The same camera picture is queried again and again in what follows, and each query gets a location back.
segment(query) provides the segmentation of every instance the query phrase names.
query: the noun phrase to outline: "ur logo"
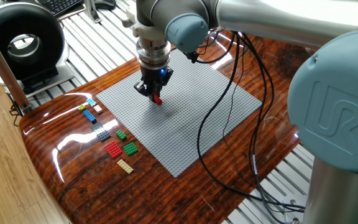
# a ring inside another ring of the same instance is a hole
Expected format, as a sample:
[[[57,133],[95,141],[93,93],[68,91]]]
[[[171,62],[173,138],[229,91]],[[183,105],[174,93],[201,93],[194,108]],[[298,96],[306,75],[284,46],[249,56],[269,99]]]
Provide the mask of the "ur logo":
[[[333,86],[313,86],[305,128],[353,155],[358,151],[358,97]]]

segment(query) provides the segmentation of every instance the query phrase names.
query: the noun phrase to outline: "wooden table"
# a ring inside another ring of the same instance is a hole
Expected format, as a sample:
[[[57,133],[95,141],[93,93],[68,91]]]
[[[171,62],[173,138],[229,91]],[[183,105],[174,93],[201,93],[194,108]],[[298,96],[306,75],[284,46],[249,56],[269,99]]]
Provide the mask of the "wooden table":
[[[203,60],[216,58],[225,51],[222,46],[229,45],[231,34],[225,35],[229,38],[219,36],[220,45],[210,46],[201,56]],[[287,91],[292,76],[309,55],[302,47],[259,37],[251,39],[272,75],[276,95],[257,140],[258,170],[264,178],[298,143],[294,136],[296,129],[288,119]],[[231,75],[235,46],[230,52],[232,59],[217,68],[227,77]],[[134,58],[22,118],[22,137],[37,172],[74,223],[221,223],[244,196],[215,183],[200,161],[178,178],[173,178],[95,97],[138,69]],[[263,82],[250,51],[244,56],[244,73],[239,85],[262,100]],[[235,82],[240,74],[241,64]],[[108,131],[112,138],[103,143],[92,133],[91,123],[77,109],[87,98],[94,99],[104,110],[103,114],[96,115],[90,109],[98,122],[110,127]],[[257,112],[227,135],[239,170],[251,183],[254,181],[248,168],[247,147],[256,119]],[[124,142],[114,134],[118,129],[128,136]],[[139,152],[131,157],[123,154],[112,159],[104,148],[112,141],[120,147],[135,142]],[[134,169],[133,173],[128,175],[116,164],[120,158]],[[203,158],[213,174],[224,183],[247,192],[253,189],[238,178],[234,158],[222,141]]]

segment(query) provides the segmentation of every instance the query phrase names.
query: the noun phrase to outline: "robotic arm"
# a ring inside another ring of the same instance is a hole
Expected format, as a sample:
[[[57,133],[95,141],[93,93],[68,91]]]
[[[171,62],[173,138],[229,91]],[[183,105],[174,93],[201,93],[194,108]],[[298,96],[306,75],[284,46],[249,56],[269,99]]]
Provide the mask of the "robotic arm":
[[[312,0],[137,0],[124,26],[136,44],[142,78],[135,89],[161,104],[160,91],[173,71],[167,66],[172,43],[193,52],[208,30],[246,32],[305,47],[319,48],[358,29],[358,2]]]
[[[319,48],[288,92],[290,121],[316,158],[303,223],[358,223],[358,1],[137,0],[127,15],[139,37],[135,89],[158,104],[170,43],[193,52],[210,28]]]

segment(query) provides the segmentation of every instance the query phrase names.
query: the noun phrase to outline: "gray lego baseplate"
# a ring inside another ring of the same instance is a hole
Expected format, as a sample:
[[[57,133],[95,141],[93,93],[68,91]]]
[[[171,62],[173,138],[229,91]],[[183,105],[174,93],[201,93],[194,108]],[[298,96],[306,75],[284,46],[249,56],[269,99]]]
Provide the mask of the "gray lego baseplate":
[[[171,53],[169,66],[173,75],[162,89],[163,103],[160,106],[134,89],[134,84],[142,76],[140,71],[96,97],[174,177],[178,177],[198,159],[198,129],[206,113],[222,95],[229,79],[209,65],[192,64],[178,50]],[[231,85],[203,126],[200,139],[202,154],[222,139],[235,85]],[[260,105],[258,99],[237,88],[225,134]]]

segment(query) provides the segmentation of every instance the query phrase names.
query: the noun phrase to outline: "metal floor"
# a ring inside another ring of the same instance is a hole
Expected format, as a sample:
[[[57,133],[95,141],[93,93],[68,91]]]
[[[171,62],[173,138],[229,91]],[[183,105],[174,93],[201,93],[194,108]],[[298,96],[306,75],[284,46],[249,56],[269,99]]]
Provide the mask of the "metal floor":
[[[116,1],[115,10],[98,10],[102,20],[100,24],[92,22],[84,12],[62,20],[65,38],[70,46],[66,64],[75,78],[30,98],[33,107],[90,82],[136,56],[137,39],[120,21],[125,15],[125,8],[134,4],[135,0]],[[313,160],[314,157],[308,151],[297,146],[261,184],[278,200],[283,200],[288,194],[306,195],[309,191]],[[257,190],[252,194],[259,195]],[[276,216],[284,220],[283,213],[276,213]],[[227,223],[275,222],[267,215],[262,203],[245,199],[223,222]]]
[[[98,10],[95,24],[84,12],[62,20],[70,54],[66,62],[74,78],[29,98],[33,108],[98,78],[136,56],[137,38],[122,26],[120,18],[135,0],[117,0],[113,11]]]

